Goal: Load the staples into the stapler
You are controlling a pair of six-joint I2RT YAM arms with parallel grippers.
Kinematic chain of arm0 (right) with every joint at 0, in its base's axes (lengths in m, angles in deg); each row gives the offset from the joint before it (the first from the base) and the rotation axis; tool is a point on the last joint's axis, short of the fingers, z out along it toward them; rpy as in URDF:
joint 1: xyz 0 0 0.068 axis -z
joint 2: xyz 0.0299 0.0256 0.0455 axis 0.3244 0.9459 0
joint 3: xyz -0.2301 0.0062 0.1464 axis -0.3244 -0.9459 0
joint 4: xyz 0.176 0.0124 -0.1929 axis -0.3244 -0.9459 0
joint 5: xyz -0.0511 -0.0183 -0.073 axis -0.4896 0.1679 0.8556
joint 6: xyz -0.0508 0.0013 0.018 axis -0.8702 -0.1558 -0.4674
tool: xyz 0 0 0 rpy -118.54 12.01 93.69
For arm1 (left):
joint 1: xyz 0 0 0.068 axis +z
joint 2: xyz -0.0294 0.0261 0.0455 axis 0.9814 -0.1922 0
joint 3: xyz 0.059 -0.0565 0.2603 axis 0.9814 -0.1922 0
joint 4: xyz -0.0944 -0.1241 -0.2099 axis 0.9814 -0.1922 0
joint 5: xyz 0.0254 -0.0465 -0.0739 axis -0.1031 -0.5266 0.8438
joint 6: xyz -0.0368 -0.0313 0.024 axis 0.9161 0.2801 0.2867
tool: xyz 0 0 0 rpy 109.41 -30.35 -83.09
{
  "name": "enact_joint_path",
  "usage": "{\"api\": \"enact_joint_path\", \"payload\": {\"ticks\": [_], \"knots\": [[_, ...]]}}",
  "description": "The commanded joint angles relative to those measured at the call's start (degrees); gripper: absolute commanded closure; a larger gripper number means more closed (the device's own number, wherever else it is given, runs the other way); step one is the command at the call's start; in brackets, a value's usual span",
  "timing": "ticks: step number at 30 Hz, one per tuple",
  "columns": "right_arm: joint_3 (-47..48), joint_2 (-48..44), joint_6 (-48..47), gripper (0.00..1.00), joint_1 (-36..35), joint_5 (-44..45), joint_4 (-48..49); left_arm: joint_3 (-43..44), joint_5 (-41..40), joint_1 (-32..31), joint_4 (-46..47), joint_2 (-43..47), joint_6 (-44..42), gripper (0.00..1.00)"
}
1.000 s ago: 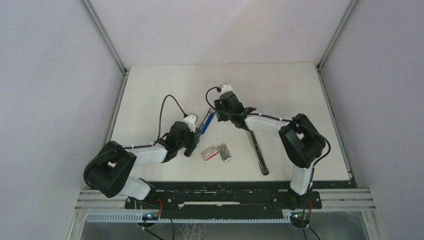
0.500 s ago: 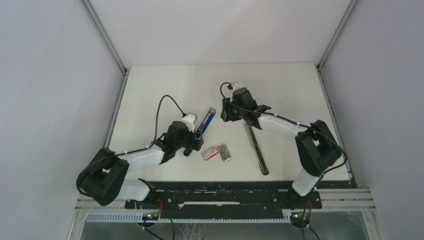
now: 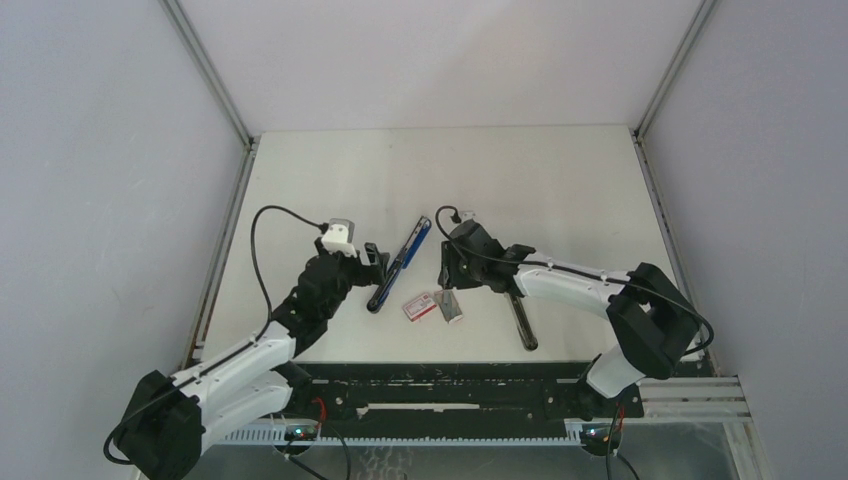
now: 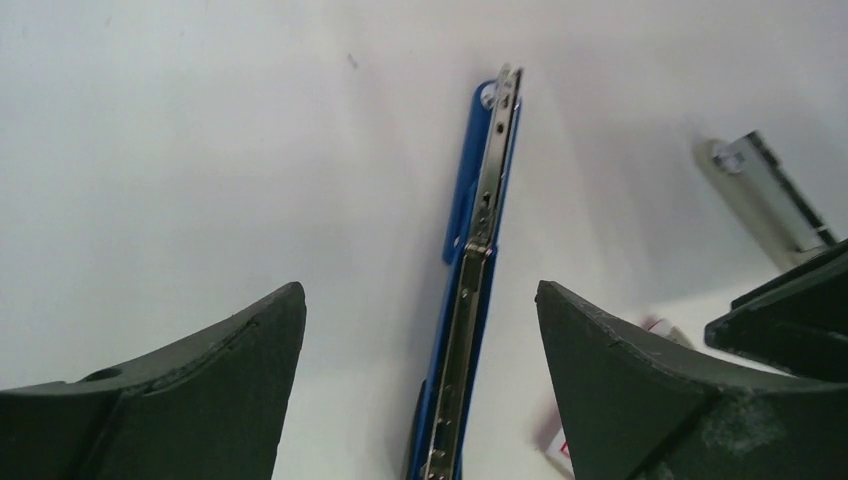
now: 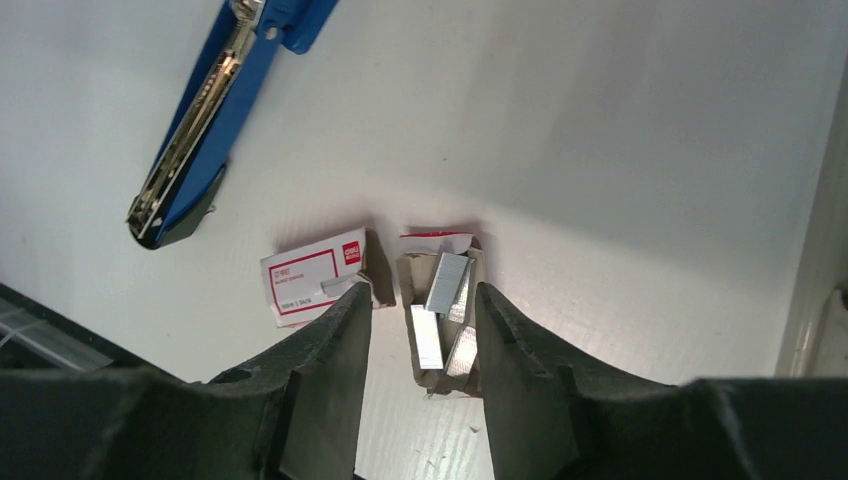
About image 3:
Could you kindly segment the red white staple box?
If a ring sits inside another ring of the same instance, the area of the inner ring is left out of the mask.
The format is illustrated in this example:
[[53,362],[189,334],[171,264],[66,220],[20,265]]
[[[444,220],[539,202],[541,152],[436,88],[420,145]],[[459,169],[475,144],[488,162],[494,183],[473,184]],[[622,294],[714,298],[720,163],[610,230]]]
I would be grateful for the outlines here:
[[437,307],[436,301],[429,293],[422,293],[406,302],[402,309],[410,322],[416,322]]

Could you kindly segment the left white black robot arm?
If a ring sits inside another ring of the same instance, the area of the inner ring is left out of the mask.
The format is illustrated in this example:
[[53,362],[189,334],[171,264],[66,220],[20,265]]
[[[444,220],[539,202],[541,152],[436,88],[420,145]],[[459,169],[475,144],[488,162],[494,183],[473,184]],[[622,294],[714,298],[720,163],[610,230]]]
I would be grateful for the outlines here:
[[280,367],[326,332],[353,288],[382,285],[389,259],[373,243],[351,257],[320,247],[258,332],[191,368],[142,377],[104,456],[149,479],[182,479],[210,446],[254,419],[305,414],[311,388],[286,379]]

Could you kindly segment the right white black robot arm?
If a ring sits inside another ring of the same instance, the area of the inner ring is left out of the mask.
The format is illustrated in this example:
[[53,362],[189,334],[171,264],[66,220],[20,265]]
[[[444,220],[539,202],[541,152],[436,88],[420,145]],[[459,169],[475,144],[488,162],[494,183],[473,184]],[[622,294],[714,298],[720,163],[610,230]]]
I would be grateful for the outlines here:
[[444,235],[438,282],[445,289],[485,287],[517,298],[554,301],[606,321],[615,345],[581,376],[579,406],[605,415],[618,395],[643,379],[665,380],[688,355],[703,351],[700,333],[714,331],[656,265],[604,270],[558,261],[535,248],[503,247],[474,221],[459,223]]

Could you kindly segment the staple box tray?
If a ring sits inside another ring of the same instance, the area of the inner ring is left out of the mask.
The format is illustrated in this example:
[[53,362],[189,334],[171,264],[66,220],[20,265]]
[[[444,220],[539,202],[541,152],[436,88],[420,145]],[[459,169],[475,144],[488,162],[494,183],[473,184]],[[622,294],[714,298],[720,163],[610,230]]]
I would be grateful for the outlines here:
[[438,290],[434,299],[447,324],[454,324],[464,318],[459,302],[452,289]]

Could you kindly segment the silver white stapler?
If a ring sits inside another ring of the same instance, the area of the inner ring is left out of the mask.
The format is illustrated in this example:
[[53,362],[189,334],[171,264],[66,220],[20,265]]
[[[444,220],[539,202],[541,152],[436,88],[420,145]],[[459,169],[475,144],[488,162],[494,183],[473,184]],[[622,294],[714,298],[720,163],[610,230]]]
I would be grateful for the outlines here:
[[513,312],[523,348],[526,351],[535,351],[538,348],[538,340],[532,330],[521,298],[512,294],[506,294],[505,297],[508,299]]

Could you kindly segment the blue black stapler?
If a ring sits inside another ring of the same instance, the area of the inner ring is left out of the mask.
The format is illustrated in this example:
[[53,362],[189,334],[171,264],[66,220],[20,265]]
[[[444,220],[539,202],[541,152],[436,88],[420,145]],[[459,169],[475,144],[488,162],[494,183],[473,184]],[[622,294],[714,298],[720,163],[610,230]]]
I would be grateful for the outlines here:
[[370,313],[378,313],[385,304],[392,287],[400,276],[401,271],[406,269],[411,263],[412,258],[415,256],[424,239],[428,235],[431,226],[432,222],[427,216],[421,216],[419,218],[404,245],[392,260],[386,273],[385,282],[377,288],[368,300],[366,309]]

